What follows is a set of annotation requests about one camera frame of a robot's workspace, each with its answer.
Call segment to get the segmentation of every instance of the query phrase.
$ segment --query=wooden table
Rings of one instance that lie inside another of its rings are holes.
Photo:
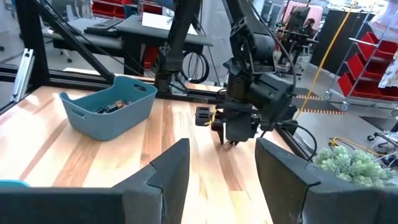
[[[198,104],[156,99],[147,120],[99,142],[70,126],[58,97],[62,91],[71,98],[89,93],[40,87],[0,116],[0,179],[21,179],[33,187],[112,187],[180,138],[190,138],[183,223],[272,223],[254,139],[225,148],[209,127],[195,126]],[[266,138],[290,150],[275,131]]]

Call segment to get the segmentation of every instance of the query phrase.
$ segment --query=gray floor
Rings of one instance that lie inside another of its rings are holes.
[[[11,17],[9,11],[5,11],[0,8],[0,23],[6,24],[5,31],[4,27],[0,30],[0,45],[5,45],[6,50],[0,52],[0,62],[18,65],[21,60],[21,54],[23,51],[23,43],[19,39],[19,28],[18,23],[15,19]],[[54,49],[52,44],[46,45],[47,60],[49,67],[52,69],[63,70],[67,67],[92,69],[92,67],[85,62],[81,56],[76,52],[70,52],[70,57],[73,59],[72,63],[67,62],[65,55],[61,56],[59,49]],[[115,62],[111,58],[103,55],[96,55],[96,57],[112,72],[122,73],[123,66],[118,62]],[[316,68],[312,66],[307,66],[305,62],[301,62],[305,68],[302,80],[297,82],[297,86],[310,88],[312,80],[314,79]],[[315,85],[314,92],[323,97],[325,91],[328,89],[331,82],[331,76],[327,72],[322,72]],[[9,94],[11,94],[11,85],[4,85],[0,83],[0,104],[4,103],[9,99]],[[342,101],[337,97],[333,97],[333,101]],[[382,110],[378,108],[369,108],[363,106],[350,106],[349,111],[345,116],[342,115],[330,115],[330,114],[313,114],[313,113],[303,113],[298,118],[299,123],[311,131],[318,142],[318,148],[328,147],[329,138],[335,136],[341,136],[357,142],[361,145],[368,146],[369,142],[366,136],[377,131],[376,128],[363,121],[359,116],[375,116],[382,118],[391,118],[390,110]],[[312,140],[302,131],[298,132],[309,145],[313,145]]]

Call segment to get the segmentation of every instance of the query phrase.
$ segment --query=computer monitor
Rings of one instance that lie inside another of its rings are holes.
[[[286,29],[292,32],[298,32],[304,26],[309,12],[309,7],[294,6],[290,13],[289,21],[287,21]]]

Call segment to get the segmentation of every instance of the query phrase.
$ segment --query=green succulent plant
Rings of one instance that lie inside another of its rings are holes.
[[[394,185],[391,179],[396,175],[395,171],[383,169],[374,161],[373,155],[363,151],[354,151],[350,154],[344,146],[336,146],[333,150],[322,150],[314,163],[338,178],[358,186]]]

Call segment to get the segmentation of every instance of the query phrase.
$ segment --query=teal plastic basket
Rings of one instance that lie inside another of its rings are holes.
[[[109,141],[149,117],[157,89],[133,78],[118,76],[111,88],[77,100],[60,93],[69,122],[77,131],[93,139]],[[96,113],[98,108],[126,100],[131,104],[112,113]]]

